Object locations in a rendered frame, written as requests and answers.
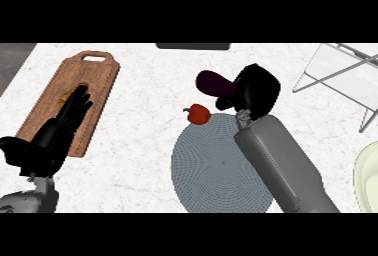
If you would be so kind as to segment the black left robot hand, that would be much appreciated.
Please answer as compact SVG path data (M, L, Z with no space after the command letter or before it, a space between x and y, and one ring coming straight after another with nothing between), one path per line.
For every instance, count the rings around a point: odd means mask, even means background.
M0 138L6 163L21 168L21 176L53 177L62 167L92 104L86 87L80 86L56 117L46 121L31 141L10 136Z

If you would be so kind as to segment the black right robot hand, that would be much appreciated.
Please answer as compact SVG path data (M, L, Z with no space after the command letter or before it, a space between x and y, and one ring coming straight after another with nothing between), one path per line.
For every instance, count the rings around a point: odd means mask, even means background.
M235 91L217 98L216 108L220 111L233 108L236 112L249 110L249 117L257 120L273 108L281 83L258 64L251 64L242 69L233 87Z

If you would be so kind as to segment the dark purple eggplant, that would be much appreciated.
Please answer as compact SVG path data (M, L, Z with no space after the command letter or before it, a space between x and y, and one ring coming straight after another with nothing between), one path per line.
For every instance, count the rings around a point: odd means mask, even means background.
M195 83L198 90L208 96L221 97L236 91L233 83L210 70L199 72Z

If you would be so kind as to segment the round grey woven placemat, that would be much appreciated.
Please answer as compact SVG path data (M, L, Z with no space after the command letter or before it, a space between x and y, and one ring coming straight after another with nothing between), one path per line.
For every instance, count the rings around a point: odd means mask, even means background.
M273 196L236 145L232 115L189 124L171 154L171 181L189 213L264 213Z

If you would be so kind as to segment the small orange-brown food item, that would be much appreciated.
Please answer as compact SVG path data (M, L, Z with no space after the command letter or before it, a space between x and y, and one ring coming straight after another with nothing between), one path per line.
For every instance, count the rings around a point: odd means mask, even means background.
M63 104L71 96L71 94L74 93L75 89L80 87L80 86L84 86L86 87L86 92L87 92L87 86L89 84L87 83L78 83L59 97L59 100L58 100L58 103L59 103L59 107L62 108L63 107Z

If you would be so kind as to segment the red bell pepper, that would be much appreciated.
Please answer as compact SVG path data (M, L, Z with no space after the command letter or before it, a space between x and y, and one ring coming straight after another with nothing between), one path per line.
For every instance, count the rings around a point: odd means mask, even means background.
M199 104L193 104L183 111L187 113L187 121L195 125L204 125L211 117L210 110Z

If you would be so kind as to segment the dark grey flat appliance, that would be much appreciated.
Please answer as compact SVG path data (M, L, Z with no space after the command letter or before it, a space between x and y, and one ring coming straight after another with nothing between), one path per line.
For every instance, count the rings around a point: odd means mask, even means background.
M155 43L159 49L229 50L230 43Z

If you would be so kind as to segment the dark grey strip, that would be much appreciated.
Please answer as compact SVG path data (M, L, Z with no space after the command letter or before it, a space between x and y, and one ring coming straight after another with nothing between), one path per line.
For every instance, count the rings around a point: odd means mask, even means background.
M0 43L0 96L35 48L35 43Z

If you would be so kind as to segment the pale green bowl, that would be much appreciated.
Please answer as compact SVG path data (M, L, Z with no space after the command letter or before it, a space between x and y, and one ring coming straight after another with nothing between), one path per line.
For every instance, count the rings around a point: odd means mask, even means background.
M378 213L378 142L360 151L354 163L354 194L360 210Z

